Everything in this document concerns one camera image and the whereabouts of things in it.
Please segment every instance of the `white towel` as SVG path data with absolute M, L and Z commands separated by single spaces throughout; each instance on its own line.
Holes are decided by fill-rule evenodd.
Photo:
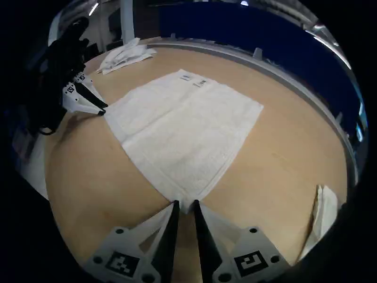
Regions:
M 157 53 L 154 49 L 147 49 L 146 45 L 138 45 L 140 38 L 134 38 L 126 45 L 112 50 L 102 61 L 97 73 L 102 72 L 106 75 L 121 67 L 140 62 L 146 58 L 152 57 Z
M 262 109 L 226 85 L 180 70 L 130 91 L 105 119 L 140 172 L 187 212 L 224 175 Z
M 327 186 L 318 185 L 317 200 L 313 208 L 313 225 L 299 260 L 314 248 L 335 222 L 338 212 L 338 199 Z

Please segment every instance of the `towel label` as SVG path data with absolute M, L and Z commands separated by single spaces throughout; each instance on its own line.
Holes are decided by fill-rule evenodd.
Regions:
M 206 80 L 201 80 L 200 82 L 193 83 L 193 85 L 196 85 L 198 87 L 202 87 L 207 81 Z
M 185 80 L 185 81 L 191 81 L 192 80 L 192 76 L 191 75 L 183 75 L 182 77 L 180 77 L 182 80 Z

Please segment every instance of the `blue partition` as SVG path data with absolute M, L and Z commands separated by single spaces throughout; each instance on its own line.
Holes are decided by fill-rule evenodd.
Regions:
M 162 37 L 206 39 L 263 56 L 295 74 L 323 97 L 342 127 L 353 133 L 360 100 L 335 55 L 300 27 L 272 13 L 239 4 L 198 2 L 160 7 Z

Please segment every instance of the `wooden table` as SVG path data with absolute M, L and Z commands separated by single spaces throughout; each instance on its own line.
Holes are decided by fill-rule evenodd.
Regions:
M 316 185 L 346 198 L 342 144 L 309 104 L 244 65 L 188 50 L 156 48 L 154 58 L 108 75 L 91 74 L 108 104 L 180 68 L 227 84 L 264 105 L 236 159 L 203 202 L 240 227 L 257 225 L 293 264 L 306 239 Z M 101 58 L 91 62 L 94 70 Z M 103 117 L 66 115 L 46 145 L 46 184 L 70 251 L 84 263 L 113 226 L 135 226 L 168 205 L 137 170 Z M 193 215 L 181 215 L 174 282 L 199 282 Z

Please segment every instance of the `crumpled white cloth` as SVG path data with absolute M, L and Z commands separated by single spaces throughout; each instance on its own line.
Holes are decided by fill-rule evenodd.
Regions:
M 146 45 L 138 45 L 139 41 L 140 38 L 137 37 L 126 45 L 112 50 L 102 61 L 96 72 L 102 72 L 102 74 L 106 75 L 121 67 L 152 57 L 152 54 L 156 53 L 154 49 L 147 49 Z
M 263 105 L 180 70 L 138 87 L 105 119 L 139 171 L 187 212 L 223 176 Z
M 327 186 L 318 185 L 317 200 L 313 209 L 313 225 L 299 260 L 314 248 L 335 222 L 338 214 L 338 199 Z

